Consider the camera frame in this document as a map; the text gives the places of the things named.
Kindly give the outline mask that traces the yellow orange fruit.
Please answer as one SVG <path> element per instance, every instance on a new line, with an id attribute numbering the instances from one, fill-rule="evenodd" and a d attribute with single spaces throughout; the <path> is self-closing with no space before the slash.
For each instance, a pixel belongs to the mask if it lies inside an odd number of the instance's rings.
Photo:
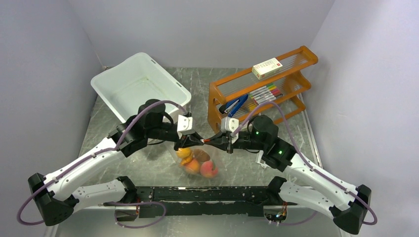
<path id="1" fill-rule="evenodd" d="M 192 151 L 190 148 L 179 148 L 175 153 L 178 158 L 184 159 L 184 158 L 189 157 Z"/>

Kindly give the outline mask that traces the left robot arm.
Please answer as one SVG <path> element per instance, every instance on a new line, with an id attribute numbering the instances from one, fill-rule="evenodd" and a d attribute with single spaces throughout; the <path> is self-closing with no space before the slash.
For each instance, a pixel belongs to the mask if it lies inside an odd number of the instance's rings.
<path id="1" fill-rule="evenodd" d="M 193 128 L 193 118 L 180 108 L 177 121 L 168 118 L 166 100 L 150 99 L 138 113 L 118 125 L 89 152 L 47 175 L 29 180 L 33 200 L 47 226 L 57 225 L 73 213 L 100 203 L 137 204 L 137 188 L 126 176 L 94 186 L 84 184 L 102 168 L 145 148 L 149 139 L 173 142 L 174 149 L 201 146 L 204 139 Z"/>

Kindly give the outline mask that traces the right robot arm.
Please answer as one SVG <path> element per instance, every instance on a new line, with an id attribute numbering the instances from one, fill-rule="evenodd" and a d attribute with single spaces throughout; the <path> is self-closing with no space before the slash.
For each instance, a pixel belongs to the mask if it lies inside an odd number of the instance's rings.
<path id="1" fill-rule="evenodd" d="M 233 124 L 231 129 L 205 140 L 205 144 L 230 154 L 236 149 L 262 151 L 261 159 L 269 167 L 309 186 L 301 187 L 276 177 L 266 192 L 271 204 L 285 201 L 302 205 L 328 216 L 343 231 L 359 234 L 365 224 L 372 190 L 366 185 L 347 183 L 299 154 L 293 145 L 278 137 L 278 127 L 268 116 L 256 116 L 251 122 L 250 131 L 234 135 L 232 129 L 236 125 Z"/>

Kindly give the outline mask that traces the red peach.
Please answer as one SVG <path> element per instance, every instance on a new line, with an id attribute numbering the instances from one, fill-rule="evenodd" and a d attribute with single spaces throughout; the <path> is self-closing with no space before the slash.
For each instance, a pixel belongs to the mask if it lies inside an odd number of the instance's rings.
<path id="1" fill-rule="evenodd" d="M 211 160 L 201 164 L 200 174 L 205 178 L 213 178 L 218 175 L 218 167 Z"/>

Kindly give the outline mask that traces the dark orange fruit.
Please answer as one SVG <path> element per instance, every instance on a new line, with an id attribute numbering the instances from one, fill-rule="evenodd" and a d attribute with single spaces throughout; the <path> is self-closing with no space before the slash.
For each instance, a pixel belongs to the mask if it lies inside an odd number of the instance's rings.
<path id="1" fill-rule="evenodd" d="M 188 156 L 188 157 L 182 158 L 181 159 L 181 162 L 180 162 L 180 165 L 185 166 L 188 163 L 190 163 L 192 160 L 193 160 L 193 157 L 192 156 Z"/>

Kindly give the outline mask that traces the clear zip top bag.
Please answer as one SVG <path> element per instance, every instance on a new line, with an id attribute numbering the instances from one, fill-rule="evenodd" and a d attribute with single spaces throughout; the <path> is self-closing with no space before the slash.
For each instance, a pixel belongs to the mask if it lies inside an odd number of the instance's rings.
<path id="1" fill-rule="evenodd" d="M 166 145 L 176 166 L 189 175 L 214 179 L 225 171 L 221 151 L 212 146 L 192 146 L 179 148 L 177 151 L 173 147 L 173 142 Z"/>

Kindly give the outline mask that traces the orange peach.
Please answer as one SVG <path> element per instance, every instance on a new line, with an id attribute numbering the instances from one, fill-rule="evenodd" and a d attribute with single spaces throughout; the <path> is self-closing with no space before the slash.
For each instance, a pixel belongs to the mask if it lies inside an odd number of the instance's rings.
<path id="1" fill-rule="evenodd" d="M 199 174 L 201 163 L 196 159 L 192 159 L 189 163 L 185 164 L 184 169 L 189 174 Z"/>

